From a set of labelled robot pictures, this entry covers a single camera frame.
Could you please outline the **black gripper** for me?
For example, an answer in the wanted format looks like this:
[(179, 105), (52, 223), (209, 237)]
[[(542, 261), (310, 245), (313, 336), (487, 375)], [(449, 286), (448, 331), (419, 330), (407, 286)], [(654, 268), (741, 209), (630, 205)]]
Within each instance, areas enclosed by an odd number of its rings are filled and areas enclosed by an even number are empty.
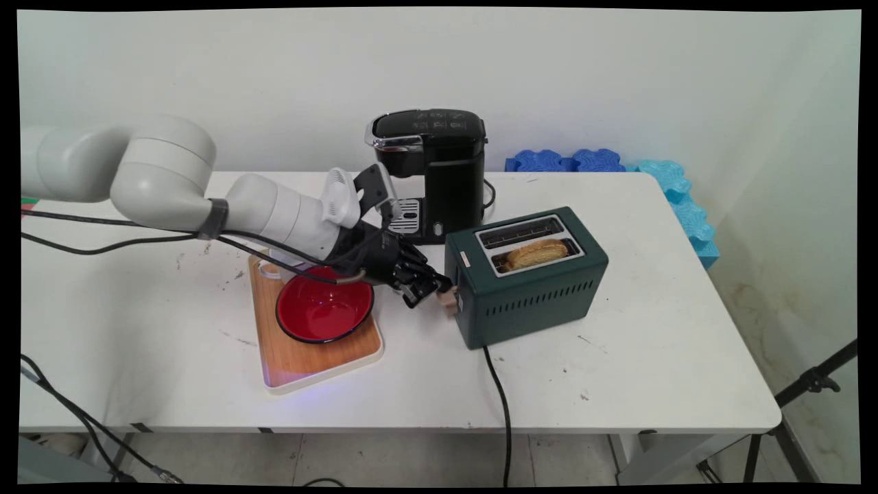
[(453, 287), (451, 279), (433, 269), (408, 238), (370, 223), (341, 228), (326, 265), (343, 277), (364, 271), (365, 281), (373, 285), (397, 285), (410, 309), (430, 294), (447, 293)]

